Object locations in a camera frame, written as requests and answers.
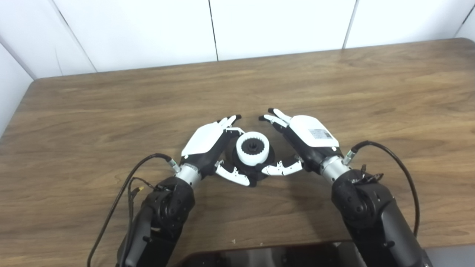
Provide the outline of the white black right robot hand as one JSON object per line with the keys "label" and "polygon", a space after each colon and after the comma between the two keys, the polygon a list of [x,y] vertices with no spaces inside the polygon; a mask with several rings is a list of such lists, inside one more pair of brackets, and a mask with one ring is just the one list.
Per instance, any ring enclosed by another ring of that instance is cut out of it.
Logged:
{"label": "white black right robot hand", "polygon": [[295,154],[271,164],[257,164],[255,169],[267,176],[287,176],[305,170],[322,175],[324,162],[342,157],[339,142],[315,117],[287,116],[277,108],[259,117],[277,130],[295,150]]}

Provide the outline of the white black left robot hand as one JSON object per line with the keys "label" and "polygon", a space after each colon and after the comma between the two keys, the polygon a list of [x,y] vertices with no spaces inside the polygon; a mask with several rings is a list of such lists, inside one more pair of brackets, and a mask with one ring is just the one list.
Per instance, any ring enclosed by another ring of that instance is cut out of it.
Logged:
{"label": "white black left robot hand", "polygon": [[220,159],[230,141],[244,134],[233,124],[241,115],[224,117],[198,128],[181,152],[180,171],[176,177],[185,181],[192,189],[207,176],[219,175],[236,184],[250,187],[251,181],[238,168]]}

